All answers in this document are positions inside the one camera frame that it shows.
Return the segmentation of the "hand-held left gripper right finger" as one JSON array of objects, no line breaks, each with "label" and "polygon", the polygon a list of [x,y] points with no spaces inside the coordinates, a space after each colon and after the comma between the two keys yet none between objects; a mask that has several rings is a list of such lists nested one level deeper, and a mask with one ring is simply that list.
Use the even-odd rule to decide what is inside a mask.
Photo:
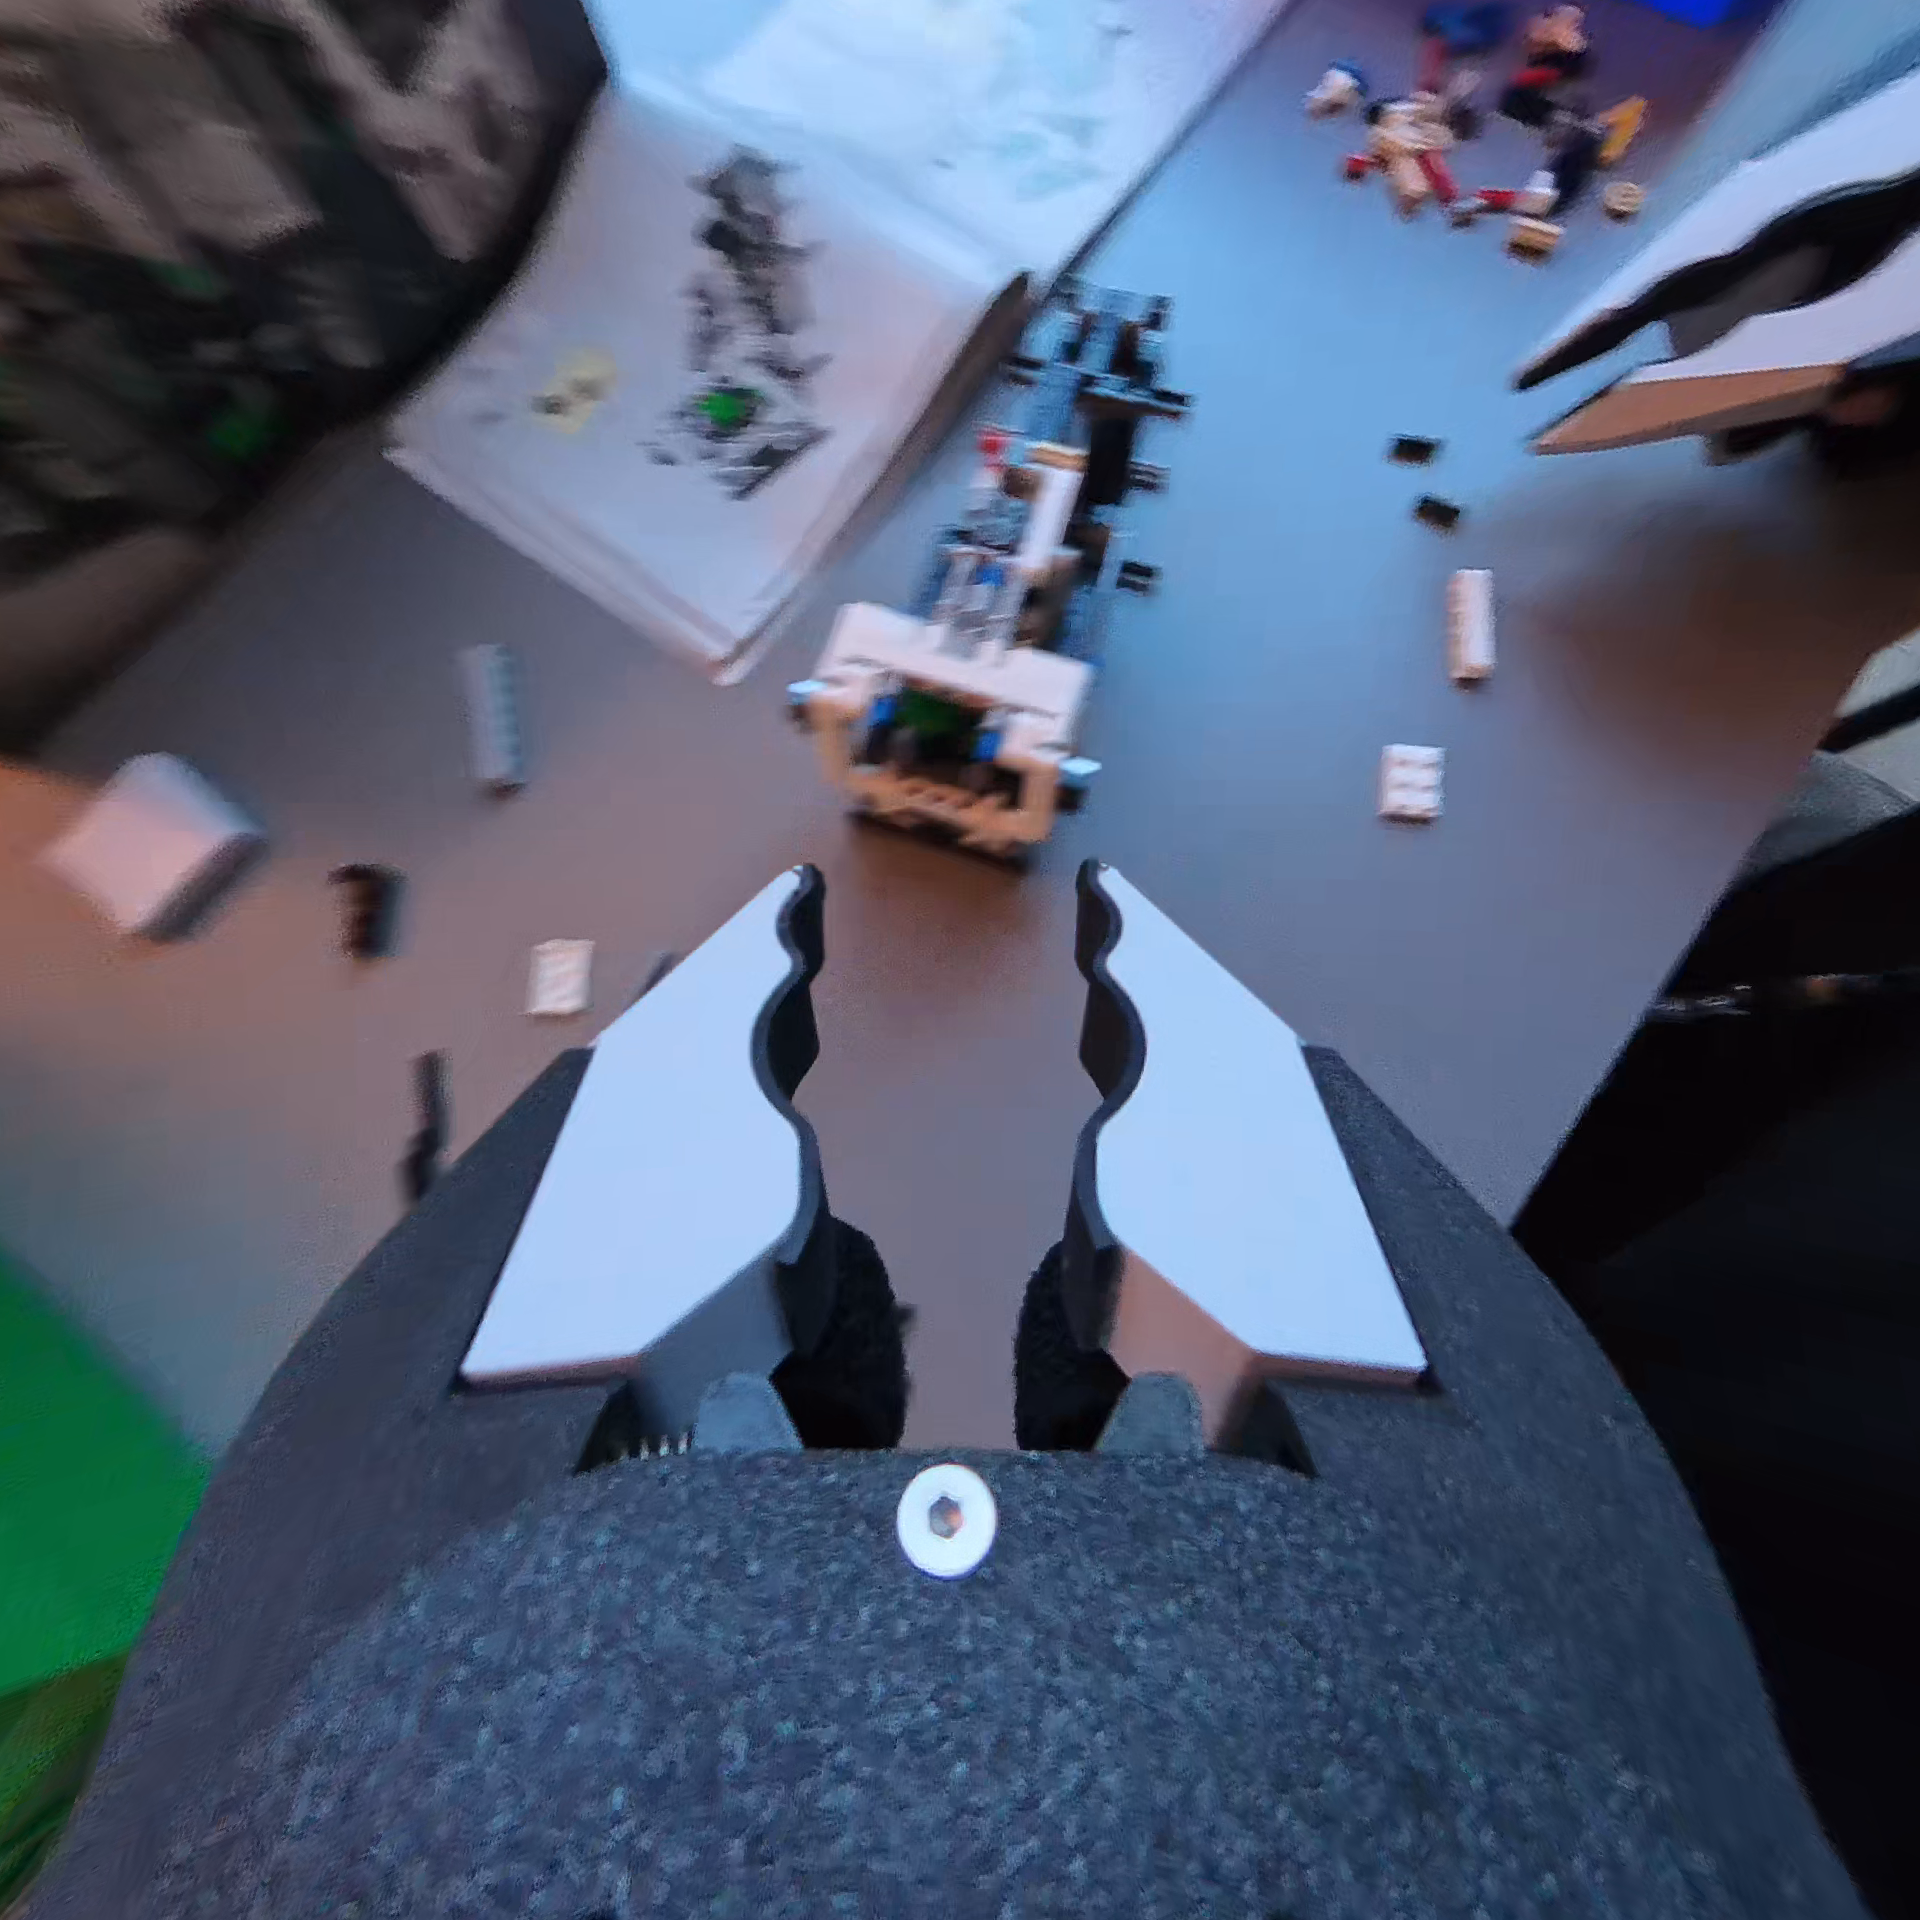
[{"label": "hand-held left gripper right finger", "polygon": [[1128,1375],[1412,1388],[1428,1355],[1299,1033],[1112,861],[1074,876],[1085,987],[1063,1313]]}]

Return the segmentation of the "partly built lego truck model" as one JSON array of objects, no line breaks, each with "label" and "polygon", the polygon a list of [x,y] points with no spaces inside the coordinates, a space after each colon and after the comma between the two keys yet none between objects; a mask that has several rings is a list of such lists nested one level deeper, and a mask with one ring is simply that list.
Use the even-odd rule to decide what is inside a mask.
[{"label": "partly built lego truck model", "polygon": [[1013,401],[908,608],[844,603],[787,709],[849,816],[1025,872],[1088,803],[1082,734],[1125,595],[1162,587],[1136,503],[1168,485],[1140,452],[1189,417],[1168,383],[1168,294],[1067,277],[999,364]]}]

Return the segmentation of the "grey lego beam with holes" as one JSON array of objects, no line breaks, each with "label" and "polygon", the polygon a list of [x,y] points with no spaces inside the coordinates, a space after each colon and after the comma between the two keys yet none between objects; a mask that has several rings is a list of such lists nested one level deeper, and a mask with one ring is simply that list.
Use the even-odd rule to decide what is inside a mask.
[{"label": "grey lego beam with holes", "polygon": [[469,779],[485,792],[507,798],[527,784],[520,669],[504,641],[475,641],[459,651]]}]

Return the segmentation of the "pile of small colourful lego pieces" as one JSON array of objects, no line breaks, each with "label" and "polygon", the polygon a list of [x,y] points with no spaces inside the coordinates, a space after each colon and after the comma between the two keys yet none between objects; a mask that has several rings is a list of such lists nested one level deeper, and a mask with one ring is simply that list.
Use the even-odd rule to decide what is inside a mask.
[{"label": "pile of small colourful lego pieces", "polygon": [[[1618,173],[1648,123],[1648,97],[1595,103],[1585,5],[1426,5],[1420,53],[1402,91],[1373,86],[1354,59],[1330,61],[1304,96],[1313,120],[1360,125],[1339,161],[1348,182],[1381,181],[1399,217],[1435,211],[1452,228],[1500,224],[1504,251],[1545,262],[1589,197],[1607,222],[1641,212],[1645,189]],[[1491,123],[1531,142],[1521,182],[1465,182],[1459,156]]]}]

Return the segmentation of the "green plastic bin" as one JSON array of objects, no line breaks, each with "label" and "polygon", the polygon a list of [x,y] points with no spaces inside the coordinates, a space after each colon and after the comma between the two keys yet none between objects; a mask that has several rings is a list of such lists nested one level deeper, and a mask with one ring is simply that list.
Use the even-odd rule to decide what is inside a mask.
[{"label": "green plastic bin", "polygon": [[2,1278],[2,1905],[45,1868],[207,1483],[204,1457],[11,1263]]}]

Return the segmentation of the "long thin black lego piece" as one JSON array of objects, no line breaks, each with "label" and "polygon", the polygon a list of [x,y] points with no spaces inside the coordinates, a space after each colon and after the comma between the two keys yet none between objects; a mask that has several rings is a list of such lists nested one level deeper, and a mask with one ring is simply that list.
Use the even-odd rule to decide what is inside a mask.
[{"label": "long thin black lego piece", "polygon": [[441,1175],[449,1143],[449,1072],[445,1054],[424,1051],[411,1065],[415,1131],[403,1148],[397,1175],[405,1205],[416,1206]]}]

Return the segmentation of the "open lego instruction booklet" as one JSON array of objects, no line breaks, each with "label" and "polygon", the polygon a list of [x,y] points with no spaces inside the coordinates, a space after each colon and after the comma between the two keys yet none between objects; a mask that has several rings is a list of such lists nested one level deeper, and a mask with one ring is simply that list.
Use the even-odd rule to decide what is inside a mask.
[{"label": "open lego instruction booklet", "polygon": [[389,459],[732,679],[1283,5],[591,5],[608,81]]}]

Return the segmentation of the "dark lego set box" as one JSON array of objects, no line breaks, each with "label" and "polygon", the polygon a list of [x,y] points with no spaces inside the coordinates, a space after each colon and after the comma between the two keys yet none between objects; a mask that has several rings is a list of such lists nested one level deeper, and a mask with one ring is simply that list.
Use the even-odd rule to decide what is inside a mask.
[{"label": "dark lego set box", "polygon": [[2,5],[2,737],[113,679],[521,262],[576,3]]}]

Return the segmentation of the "white lego panel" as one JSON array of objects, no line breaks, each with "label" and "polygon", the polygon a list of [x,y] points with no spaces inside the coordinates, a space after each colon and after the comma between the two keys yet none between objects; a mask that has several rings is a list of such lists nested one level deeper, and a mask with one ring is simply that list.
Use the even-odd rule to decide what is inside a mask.
[{"label": "white lego panel", "polygon": [[266,852],[268,833],[189,761],[129,759],[36,855],[119,937],[169,944]]}]

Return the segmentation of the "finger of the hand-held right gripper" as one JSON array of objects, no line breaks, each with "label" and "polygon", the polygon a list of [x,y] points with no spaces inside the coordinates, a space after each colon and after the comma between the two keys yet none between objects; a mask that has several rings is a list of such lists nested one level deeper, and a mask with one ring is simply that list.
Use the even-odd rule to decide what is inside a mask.
[{"label": "finger of the hand-held right gripper", "polygon": [[1714,342],[1651,358],[1544,424],[1540,456],[1661,440],[1764,440],[1811,424],[1837,440],[1916,428],[1919,302],[1911,284],[1858,284],[1757,312]]},{"label": "finger of the hand-held right gripper", "polygon": [[1683,208],[1517,368],[1531,391],[1652,323],[1725,297],[1797,248],[1898,240],[1916,224],[1919,75],[1908,70],[1773,142]]}]

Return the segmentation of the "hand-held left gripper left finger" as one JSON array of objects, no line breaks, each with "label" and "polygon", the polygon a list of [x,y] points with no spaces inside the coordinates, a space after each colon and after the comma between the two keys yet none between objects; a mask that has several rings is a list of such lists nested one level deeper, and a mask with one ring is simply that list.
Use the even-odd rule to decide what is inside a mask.
[{"label": "hand-held left gripper left finger", "polygon": [[824,1343],[832,1212],[796,1107],[824,963],[825,877],[801,864],[604,1029],[463,1388],[707,1388]]}]

